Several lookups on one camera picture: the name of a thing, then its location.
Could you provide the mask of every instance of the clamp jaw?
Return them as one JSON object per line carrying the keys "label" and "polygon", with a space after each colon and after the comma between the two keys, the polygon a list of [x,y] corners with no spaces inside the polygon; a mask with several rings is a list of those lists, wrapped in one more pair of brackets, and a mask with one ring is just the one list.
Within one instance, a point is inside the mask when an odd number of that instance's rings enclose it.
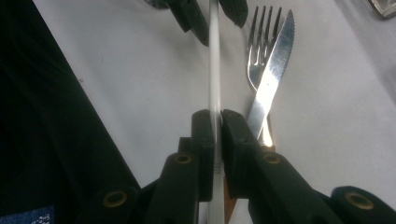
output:
{"label": "clamp jaw", "polygon": [[[260,148],[242,115],[221,116],[229,194],[249,199],[253,223],[396,223],[395,211],[363,189],[315,191],[285,157]],[[197,223],[198,203],[212,198],[214,145],[209,111],[196,112],[191,138],[180,138],[161,177],[141,190],[134,214],[143,223]]]}
{"label": "clamp jaw", "polygon": [[[209,28],[196,0],[146,0],[158,9],[170,8],[180,28],[186,33],[191,30],[199,41],[209,46]],[[246,0],[219,0],[224,14],[242,28],[248,17]]]}

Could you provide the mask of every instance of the fork tines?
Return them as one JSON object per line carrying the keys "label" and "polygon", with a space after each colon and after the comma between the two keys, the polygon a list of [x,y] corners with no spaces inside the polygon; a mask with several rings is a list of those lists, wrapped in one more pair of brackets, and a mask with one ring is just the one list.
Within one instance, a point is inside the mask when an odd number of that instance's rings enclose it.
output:
{"label": "fork tines", "polygon": [[265,16],[265,10],[266,6],[262,8],[262,16],[260,19],[260,24],[259,24],[259,30],[257,34],[257,39],[254,41],[254,34],[256,30],[256,20],[257,20],[257,13],[259,11],[259,7],[256,7],[256,10],[254,12],[254,17],[253,17],[253,23],[251,24],[250,28],[250,34],[248,37],[248,43],[247,43],[247,55],[249,57],[249,60],[251,62],[255,62],[258,64],[265,65],[266,61],[268,60],[269,55],[271,54],[272,48],[274,47],[274,44],[276,42],[277,38],[277,28],[279,26],[279,20],[280,20],[280,13],[282,11],[282,7],[279,8],[277,15],[276,15],[276,21],[273,27],[273,32],[271,33],[271,37],[269,38],[269,33],[270,33],[270,23],[271,23],[271,17],[272,17],[272,10],[273,7],[269,8],[268,11],[268,16],[265,24],[265,30],[264,30],[264,35],[262,36],[262,27],[264,24],[264,16]]}

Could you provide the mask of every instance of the white table surface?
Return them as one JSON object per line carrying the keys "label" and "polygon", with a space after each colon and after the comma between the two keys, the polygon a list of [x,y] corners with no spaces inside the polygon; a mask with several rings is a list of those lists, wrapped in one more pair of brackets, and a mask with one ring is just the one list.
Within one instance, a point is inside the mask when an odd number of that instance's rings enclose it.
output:
{"label": "white table surface", "polygon": [[[254,97],[244,65],[254,7],[292,9],[295,41],[271,115],[277,152],[324,194],[351,185],[396,209],[396,19],[377,19],[365,0],[247,3],[243,29],[220,10],[221,107],[246,116]],[[146,186],[191,136],[192,113],[208,108],[208,48],[143,0],[35,4]],[[208,18],[208,1],[199,4]],[[250,222],[244,207],[232,223]]]}

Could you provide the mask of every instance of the knife blade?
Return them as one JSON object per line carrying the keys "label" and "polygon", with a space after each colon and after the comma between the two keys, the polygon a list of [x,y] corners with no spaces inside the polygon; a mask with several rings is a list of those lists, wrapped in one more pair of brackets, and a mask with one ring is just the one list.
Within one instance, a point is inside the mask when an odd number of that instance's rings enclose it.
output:
{"label": "knife blade", "polygon": [[268,128],[268,114],[274,100],[277,87],[286,70],[286,65],[291,54],[294,41],[294,17],[291,10],[280,29],[277,41],[262,73],[262,80],[257,89],[256,97],[247,117],[247,125],[253,135],[259,139],[264,135],[263,143],[266,147],[272,147],[273,142]]}

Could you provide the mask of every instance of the brass rivet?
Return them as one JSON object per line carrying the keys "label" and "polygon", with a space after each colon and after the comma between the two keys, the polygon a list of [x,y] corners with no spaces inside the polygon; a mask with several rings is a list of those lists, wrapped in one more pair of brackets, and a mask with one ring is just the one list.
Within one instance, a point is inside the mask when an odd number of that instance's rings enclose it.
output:
{"label": "brass rivet", "polygon": [[357,192],[354,191],[347,192],[345,197],[349,203],[353,204],[354,206],[360,209],[370,210],[374,208],[374,204],[370,199],[364,197],[363,195]]}
{"label": "brass rivet", "polygon": [[108,208],[118,207],[120,205],[123,205],[126,202],[127,198],[127,194],[122,190],[109,192],[103,199],[103,206]]}
{"label": "brass rivet", "polygon": [[192,157],[189,155],[178,155],[176,156],[176,162],[186,164],[192,161]]}
{"label": "brass rivet", "polygon": [[280,158],[277,155],[273,154],[266,154],[264,156],[265,161],[271,164],[278,164],[280,163]]}

